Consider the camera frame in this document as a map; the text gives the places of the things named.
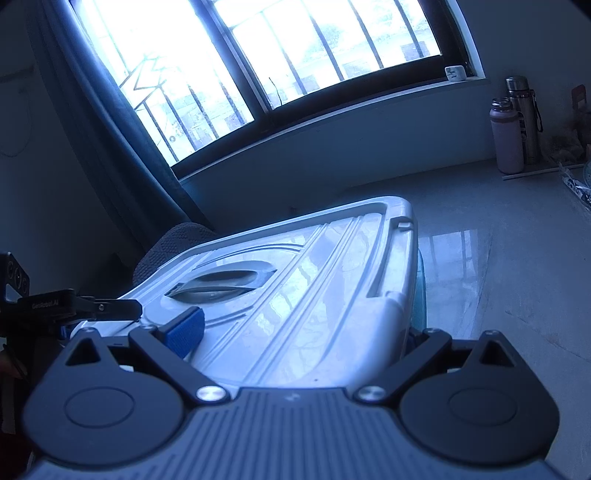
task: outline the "pink water bottle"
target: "pink water bottle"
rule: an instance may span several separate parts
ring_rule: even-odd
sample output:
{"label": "pink water bottle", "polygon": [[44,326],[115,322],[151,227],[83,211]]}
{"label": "pink water bottle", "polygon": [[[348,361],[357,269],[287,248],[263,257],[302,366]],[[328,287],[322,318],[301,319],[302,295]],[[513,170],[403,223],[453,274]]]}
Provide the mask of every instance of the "pink water bottle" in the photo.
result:
{"label": "pink water bottle", "polygon": [[496,165],[507,175],[523,170],[523,144],[519,114],[508,98],[495,98],[491,109],[492,135],[495,139]]}

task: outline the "gray fabric cushion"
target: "gray fabric cushion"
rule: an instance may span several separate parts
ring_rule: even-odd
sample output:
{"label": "gray fabric cushion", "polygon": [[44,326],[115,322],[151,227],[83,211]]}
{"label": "gray fabric cushion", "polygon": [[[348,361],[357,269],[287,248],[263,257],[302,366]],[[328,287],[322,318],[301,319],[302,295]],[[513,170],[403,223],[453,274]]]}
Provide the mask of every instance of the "gray fabric cushion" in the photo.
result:
{"label": "gray fabric cushion", "polygon": [[215,240],[216,238],[217,235],[215,233],[198,223],[181,223],[172,227],[145,254],[137,267],[135,267],[134,287],[146,280],[171,258],[176,257],[189,248]]}

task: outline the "window frame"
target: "window frame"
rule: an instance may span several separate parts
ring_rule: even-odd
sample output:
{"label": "window frame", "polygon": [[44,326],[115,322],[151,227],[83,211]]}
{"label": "window frame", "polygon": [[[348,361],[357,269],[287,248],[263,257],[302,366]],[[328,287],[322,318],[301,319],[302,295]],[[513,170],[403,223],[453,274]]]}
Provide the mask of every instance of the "window frame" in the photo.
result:
{"label": "window frame", "polygon": [[[75,9],[77,0],[70,1]],[[398,0],[392,1],[401,9]],[[189,0],[254,120],[172,165],[176,177],[187,177],[217,160],[321,115],[414,86],[445,80],[446,66],[462,65],[466,73],[472,75],[466,46],[446,0],[417,1],[423,9],[441,55],[408,61],[347,79],[273,109],[246,55],[230,28],[217,13],[214,2]]]}

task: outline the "tiled floor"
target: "tiled floor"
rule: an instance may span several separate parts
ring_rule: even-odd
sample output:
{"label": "tiled floor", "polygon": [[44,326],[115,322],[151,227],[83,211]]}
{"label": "tiled floor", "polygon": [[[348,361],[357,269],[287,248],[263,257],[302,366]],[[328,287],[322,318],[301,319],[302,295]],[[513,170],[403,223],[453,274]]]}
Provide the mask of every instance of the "tiled floor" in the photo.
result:
{"label": "tiled floor", "polygon": [[411,202],[425,261],[427,323],[455,338],[499,329],[560,409],[548,460],[591,476],[591,214],[558,174],[502,181],[474,163],[348,190]]}

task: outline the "window sill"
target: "window sill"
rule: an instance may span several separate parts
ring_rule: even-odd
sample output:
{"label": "window sill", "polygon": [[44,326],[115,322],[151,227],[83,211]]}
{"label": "window sill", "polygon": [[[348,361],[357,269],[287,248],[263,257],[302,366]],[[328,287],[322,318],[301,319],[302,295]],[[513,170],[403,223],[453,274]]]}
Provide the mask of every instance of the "window sill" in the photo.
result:
{"label": "window sill", "polygon": [[285,130],[282,130],[282,131],[277,132],[275,134],[269,135],[268,137],[264,138],[263,140],[260,140],[258,142],[251,144],[251,145],[248,145],[247,147],[241,148],[240,150],[237,150],[230,155],[226,155],[225,157],[220,158],[219,160],[211,162],[210,164],[208,164],[204,167],[198,168],[195,172],[184,176],[182,179],[180,179],[180,181],[181,181],[181,183],[184,183],[186,180],[193,177],[194,175],[197,175],[200,172],[207,170],[208,168],[211,168],[211,167],[213,167],[223,161],[226,161],[232,157],[236,157],[238,154],[245,152],[247,150],[250,150],[251,148],[255,148],[263,143],[274,140],[278,137],[282,137],[284,135],[291,134],[293,132],[308,129],[313,125],[316,125],[321,122],[329,121],[334,117],[346,114],[348,112],[352,112],[352,111],[360,109],[360,108],[371,107],[374,104],[382,103],[382,102],[397,103],[397,102],[410,100],[412,98],[419,98],[422,96],[432,95],[435,93],[464,89],[464,88],[469,88],[469,87],[474,87],[474,86],[479,86],[479,85],[489,85],[490,83],[491,83],[491,81],[488,78],[469,77],[468,79],[464,80],[463,82],[450,82],[447,80],[445,82],[430,83],[429,85],[422,85],[419,87],[403,90],[400,92],[389,93],[387,95],[373,98],[371,100],[365,100],[365,101],[356,103],[354,105],[350,105],[350,106],[338,109],[336,111],[326,113],[324,115],[320,115],[320,116],[315,117],[311,120],[304,121],[300,124],[294,125],[293,127],[289,127],[289,128],[286,128]]}

